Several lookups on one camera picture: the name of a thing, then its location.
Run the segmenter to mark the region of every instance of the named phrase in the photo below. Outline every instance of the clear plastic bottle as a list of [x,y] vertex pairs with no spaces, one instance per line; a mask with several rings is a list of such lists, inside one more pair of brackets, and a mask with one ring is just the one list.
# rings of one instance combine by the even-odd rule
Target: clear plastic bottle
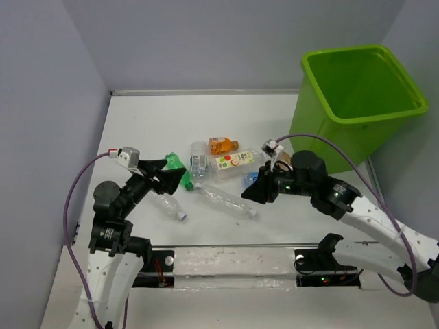
[[216,182],[259,171],[259,167],[263,164],[262,154],[253,149],[211,157],[209,160],[209,169]]
[[194,182],[206,177],[207,158],[207,143],[193,142],[191,145],[191,166],[189,172]]
[[172,195],[163,193],[157,194],[150,191],[147,194],[151,202],[166,216],[171,219],[177,219],[179,221],[184,221],[187,218],[186,213],[181,208],[175,197]]
[[258,178],[258,174],[259,173],[257,172],[253,172],[253,173],[247,173],[244,176],[242,176],[241,182],[244,190],[249,188],[250,186],[253,185],[254,182],[256,182]]
[[201,195],[202,202],[227,215],[241,218],[253,218],[256,209],[251,208],[240,197],[235,197],[211,185],[195,183],[194,190]]

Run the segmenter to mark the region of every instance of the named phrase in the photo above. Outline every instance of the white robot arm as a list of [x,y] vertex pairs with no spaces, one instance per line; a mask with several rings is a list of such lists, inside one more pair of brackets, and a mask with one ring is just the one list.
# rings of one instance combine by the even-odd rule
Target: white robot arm
[[[132,224],[125,218],[150,189],[172,194],[185,173],[185,169],[161,171],[166,160],[141,161],[139,151],[129,147],[119,150],[117,162],[133,176],[123,188],[114,182],[103,182],[95,189],[95,218],[87,269],[93,300],[87,300],[83,289],[69,329],[97,327],[89,302],[95,307],[99,323],[104,324],[102,328],[118,328],[134,280],[142,268],[151,265],[152,259],[156,260],[148,239],[130,236]],[[284,171],[267,162],[260,168],[257,181],[241,196],[264,204],[273,202],[279,193],[310,195],[311,205],[318,211],[357,228],[379,244],[354,243],[340,235],[328,234],[311,257],[304,257],[302,262],[312,265],[335,261],[339,265],[380,273],[411,289],[414,277],[411,259],[401,233],[396,231],[388,216],[356,188],[328,176],[323,160],[312,152],[295,153],[292,163],[293,167]],[[427,302],[439,302],[438,242],[402,223],[399,225],[416,264],[418,275],[414,294]],[[174,253],[177,258],[179,248],[173,248]]]

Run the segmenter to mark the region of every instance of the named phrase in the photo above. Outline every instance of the green basket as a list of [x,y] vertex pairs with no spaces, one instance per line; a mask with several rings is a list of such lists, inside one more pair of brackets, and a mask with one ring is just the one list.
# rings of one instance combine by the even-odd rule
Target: green basket
[[[424,114],[428,102],[390,50],[366,45],[312,51],[302,58],[305,73],[290,133],[329,139],[357,165],[404,122]],[[294,151],[323,158],[328,173],[351,170],[332,147],[308,137],[291,139]]]

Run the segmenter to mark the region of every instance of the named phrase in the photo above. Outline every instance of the gray wall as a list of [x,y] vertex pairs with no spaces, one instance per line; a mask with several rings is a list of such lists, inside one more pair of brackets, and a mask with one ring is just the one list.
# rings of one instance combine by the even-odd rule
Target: gray wall
[[64,199],[97,151],[108,100],[59,0],[0,1],[2,328],[40,327],[62,245]]
[[[439,240],[439,2],[407,0],[384,39],[430,102],[373,156],[379,183],[395,215]],[[439,324],[439,307],[432,308]]]
[[404,0],[63,0],[110,90],[299,88],[301,56],[381,43]]

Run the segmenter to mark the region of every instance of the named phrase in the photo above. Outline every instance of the bottle label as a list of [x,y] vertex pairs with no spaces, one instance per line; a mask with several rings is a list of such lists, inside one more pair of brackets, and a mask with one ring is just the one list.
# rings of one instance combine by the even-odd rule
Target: bottle label
[[191,156],[191,172],[206,172],[207,157],[206,156]]
[[216,158],[219,170],[233,168],[242,165],[248,165],[254,162],[253,153],[251,151],[239,152],[227,156]]

